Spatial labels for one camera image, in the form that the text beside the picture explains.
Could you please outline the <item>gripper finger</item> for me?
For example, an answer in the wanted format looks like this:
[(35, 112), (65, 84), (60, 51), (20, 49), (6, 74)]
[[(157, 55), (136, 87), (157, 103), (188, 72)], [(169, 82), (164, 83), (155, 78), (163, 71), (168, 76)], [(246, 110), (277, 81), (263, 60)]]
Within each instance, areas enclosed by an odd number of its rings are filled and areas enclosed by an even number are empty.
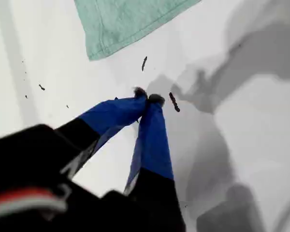
[(141, 117), (125, 193), (140, 210), (147, 232), (184, 232), (162, 107), (152, 94)]
[(145, 111), (146, 105), (147, 93), (136, 87), (133, 97), (101, 102), (57, 128), (59, 133), (82, 152), (77, 160), (77, 169), (81, 169), (124, 127), (136, 122)]

